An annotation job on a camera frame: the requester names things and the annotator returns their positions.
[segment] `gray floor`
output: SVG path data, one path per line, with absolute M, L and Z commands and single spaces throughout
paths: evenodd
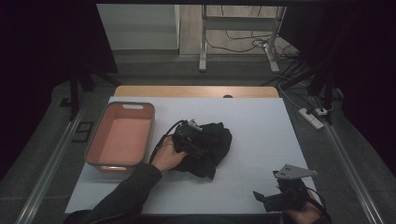
M 206 73 L 198 72 L 197 56 L 175 54 L 135 55 L 128 51 L 115 52 L 120 69 L 113 75 L 122 84 L 134 85 L 220 85 L 260 86 L 274 77 L 264 56 L 209 56 Z M 284 69 L 288 63 L 281 63 Z M 90 98 L 88 109 L 81 121 L 97 123 L 108 97 L 115 88 L 101 78 L 93 76 L 96 89 L 86 93 Z M 286 91 L 297 105 L 306 106 L 308 99 L 304 87 L 292 87 Z M 70 116 L 70 108 L 59 107 L 63 98 L 69 97 L 68 83 L 55 88 L 52 104 L 26 149 L 6 178 L 0 183 L 0 222 L 14 223 L 43 167 L 56 148 Z M 297 112 L 297 108 L 285 99 L 290 120 L 300 142 L 308 166 L 318 171 L 315 178 L 318 192 L 326 199 L 334 223 L 369 223 L 359 198 L 339 165 L 332 145 L 325 132 L 316 131 Z M 334 127 L 341 136 L 346 150 L 361 178 L 370 191 L 375 204 L 386 223 L 396 220 L 396 180 L 359 132 L 343 117 L 341 102 L 334 102 L 332 117 Z M 74 139 L 81 139 L 75 134 Z M 64 154 L 58 172 L 37 210 L 33 223 L 62 223 L 79 172 L 87 143 L 71 143 Z

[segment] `power strip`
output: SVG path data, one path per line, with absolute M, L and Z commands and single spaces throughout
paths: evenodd
M 312 114 L 307 114 L 305 108 L 301 108 L 298 112 L 300 112 L 300 114 L 301 114 L 310 124 L 312 124 L 312 126 L 314 126 L 314 128 L 316 128 L 317 130 L 319 130 L 319 129 L 321 129 L 321 128 L 324 127 L 324 125 L 322 124 L 322 122 L 320 122 L 320 120 L 318 120 L 317 118 L 315 118 L 314 115 L 312 115 Z

